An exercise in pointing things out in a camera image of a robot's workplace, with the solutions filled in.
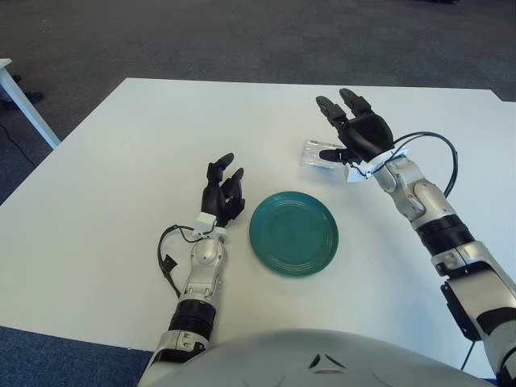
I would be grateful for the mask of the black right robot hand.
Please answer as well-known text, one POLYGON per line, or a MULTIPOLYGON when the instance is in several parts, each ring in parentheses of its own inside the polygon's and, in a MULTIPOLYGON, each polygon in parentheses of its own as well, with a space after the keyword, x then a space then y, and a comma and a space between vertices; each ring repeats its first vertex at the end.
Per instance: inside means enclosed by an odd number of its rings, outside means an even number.
POLYGON ((319 157, 325 161, 350 164, 369 162, 376 156, 393 149, 393 134, 386 121, 374 113, 369 103, 350 89, 339 91, 345 105, 352 111, 349 119, 343 109, 329 98, 317 96, 316 103, 327 121, 338 132, 345 148, 322 150, 319 157))

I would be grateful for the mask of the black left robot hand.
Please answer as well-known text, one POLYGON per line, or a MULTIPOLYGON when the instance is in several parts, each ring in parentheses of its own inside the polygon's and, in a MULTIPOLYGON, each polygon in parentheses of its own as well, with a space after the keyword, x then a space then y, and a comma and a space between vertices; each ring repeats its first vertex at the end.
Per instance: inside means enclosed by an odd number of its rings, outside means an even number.
POLYGON ((222 156, 214 163, 209 163, 206 178, 207 185, 202 192, 201 211, 216 217, 216 226, 225 227, 235 220, 245 207, 241 180, 244 170, 239 168, 223 181, 226 168, 234 160, 232 152, 222 156))

